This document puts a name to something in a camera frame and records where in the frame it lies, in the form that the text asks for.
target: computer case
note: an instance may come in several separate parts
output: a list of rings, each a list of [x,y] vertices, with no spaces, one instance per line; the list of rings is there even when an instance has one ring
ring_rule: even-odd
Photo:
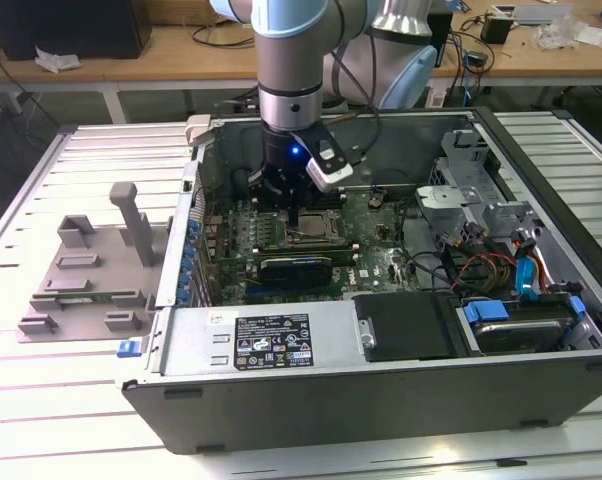
[[[145,0],[0,0],[0,47],[31,60],[35,46],[79,58],[137,58],[152,26]]]

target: black box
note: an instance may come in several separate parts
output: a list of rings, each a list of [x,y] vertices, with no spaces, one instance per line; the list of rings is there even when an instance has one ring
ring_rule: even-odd
[[[452,10],[448,7],[445,0],[433,0],[428,14],[428,25],[432,30],[432,40],[430,45],[437,49],[436,66],[441,66],[443,54],[445,53],[445,44],[450,33],[452,25]]]
[[[514,20],[487,15],[481,30],[481,40],[493,45],[503,45],[508,39]]]
[[[152,26],[145,0],[0,0],[0,47],[32,60],[35,45],[79,58],[137,58]]]

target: floor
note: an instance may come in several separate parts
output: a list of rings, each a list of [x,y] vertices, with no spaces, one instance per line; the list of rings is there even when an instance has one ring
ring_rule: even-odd
[[[542,108],[553,109],[551,100],[560,91],[560,88],[552,89]],[[241,92],[205,92],[204,95],[193,92],[192,100],[197,111],[215,112],[218,102],[238,93]],[[535,108],[538,93],[536,88],[493,88],[490,94],[482,94],[476,104],[495,112],[528,111]],[[179,91],[125,92],[122,101],[132,122],[173,122],[187,117],[189,102],[185,95]],[[461,102],[459,93],[450,98],[448,105],[460,106]],[[105,104],[96,93],[48,93],[40,103],[61,124],[109,123]],[[0,115],[0,216],[55,135],[56,127],[33,107],[34,103],[26,98],[21,115],[15,118]],[[590,87],[576,88],[565,96],[564,108],[602,143],[602,92]]]

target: slotted metal surface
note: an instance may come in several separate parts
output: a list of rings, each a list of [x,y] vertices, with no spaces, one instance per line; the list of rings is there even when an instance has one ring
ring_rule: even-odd
[[[581,126],[550,112],[497,114],[550,185],[602,247],[602,148]],[[512,193],[520,187],[505,170]]]
[[[602,397],[560,428],[182,457],[163,448],[115,386],[141,368],[137,359],[116,358],[118,342],[17,344],[14,326],[58,248],[63,215],[87,209],[97,225],[122,224],[108,192],[112,181],[134,179],[150,221],[168,218],[191,154],[183,129],[82,127],[57,137],[0,223],[0,479],[602,476]],[[566,188],[579,192],[592,193]],[[503,458],[527,465],[499,468],[496,459]]]

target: power supply label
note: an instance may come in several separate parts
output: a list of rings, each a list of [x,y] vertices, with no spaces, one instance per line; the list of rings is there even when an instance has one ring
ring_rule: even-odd
[[[314,365],[310,322],[305,313],[239,317],[234,338],[237,370]]]

